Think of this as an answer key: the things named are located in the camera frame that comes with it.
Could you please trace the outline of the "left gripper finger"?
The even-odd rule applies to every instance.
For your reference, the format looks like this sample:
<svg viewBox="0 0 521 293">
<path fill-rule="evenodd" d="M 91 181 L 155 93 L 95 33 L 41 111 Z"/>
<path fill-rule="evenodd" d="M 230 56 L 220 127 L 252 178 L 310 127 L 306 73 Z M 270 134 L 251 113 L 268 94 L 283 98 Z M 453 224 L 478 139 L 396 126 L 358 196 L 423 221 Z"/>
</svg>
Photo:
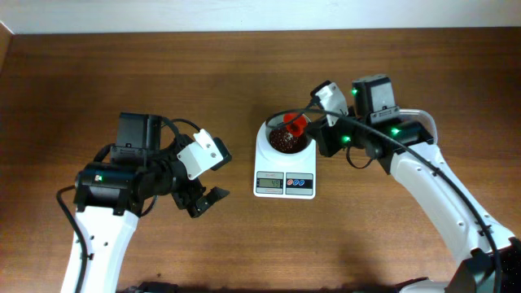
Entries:
<svg viewBox="0 0 521 293">
<path fill-rule="evenodd" d="M 213 187 L 207 195 L 201 196 L 190 206 L 190 217 L 202 216 L 213 204 L 224 199 L 230 192 L 220 187 Z"/>
<path fill-rule="evenodd" d="M 211 167 L 212 171 L 217 171 L 219 168 L 228 164 L 232 160 L 232 155 L 230 154 L 230 151 L 228 150 L 225 143 L 220 138 L 214 138 L 213 141 L 217 146 L 219 154 L 222 156 L 222 160 Z"/>
</svg>

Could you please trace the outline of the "orange measuring scoop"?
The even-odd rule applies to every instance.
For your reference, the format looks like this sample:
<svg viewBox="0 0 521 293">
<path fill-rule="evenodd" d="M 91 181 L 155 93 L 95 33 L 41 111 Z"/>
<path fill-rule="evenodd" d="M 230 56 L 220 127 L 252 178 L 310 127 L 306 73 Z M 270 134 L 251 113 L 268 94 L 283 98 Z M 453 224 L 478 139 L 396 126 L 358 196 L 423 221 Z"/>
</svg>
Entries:
<svg viewBox="0 0 521 293">
<path fill-rule="evenodd" d="M 308 125 L 308 121 L 303 114 L 290 112 L 283 116 L 283 123 L 287 131 L 294 137 L 300 137 L 304 134 L 304 129 Z"/>
</svg>

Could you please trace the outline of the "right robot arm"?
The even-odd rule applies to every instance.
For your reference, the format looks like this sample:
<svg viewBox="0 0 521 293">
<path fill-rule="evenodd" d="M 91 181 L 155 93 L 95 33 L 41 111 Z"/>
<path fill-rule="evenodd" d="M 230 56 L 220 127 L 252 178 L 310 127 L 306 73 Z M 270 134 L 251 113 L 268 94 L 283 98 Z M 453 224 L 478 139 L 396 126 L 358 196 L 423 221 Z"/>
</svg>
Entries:
<svg viewBox="0 0 521 293">
<path fill-rule="evenodd" d="M 352 82 L 349 106 L 339 87 L 324 81 L 311 92 L 307 113 L 321 118 L 305 132 L 321 155 L 363 149 L 414 197 L 451 251 L 458 268 L 448 282 L 418 278 L 397 292 L 518 292 L 520 241 L 494 219 L 453 173 L 437 145 L 436 123 L 426 112 L 402 109 L 389 77 Z"/>
</svg>

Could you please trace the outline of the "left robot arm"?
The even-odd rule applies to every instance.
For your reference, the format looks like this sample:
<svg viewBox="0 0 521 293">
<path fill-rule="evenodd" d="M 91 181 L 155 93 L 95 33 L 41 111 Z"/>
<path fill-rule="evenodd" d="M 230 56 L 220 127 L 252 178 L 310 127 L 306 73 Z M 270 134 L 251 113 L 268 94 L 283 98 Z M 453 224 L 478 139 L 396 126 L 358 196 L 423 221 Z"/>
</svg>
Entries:
<svg viewBox="0 0 521 293">
<path fill-rule="evenodd" d="M 207 190 L 199 176 L 229 163 L 232 155 L 220 138 L 198 128 L 189 136 L 164 116 L 125 113 L 119 116 L 116 142 L 104 146 L 76 176 L 71 212 L 56 199 L 74 236 L 63 292 L 114 292 L 126 249 L 143 205 L 171 195 L 192 218 L 202 216 L 229 193 Z"/>
</svg>

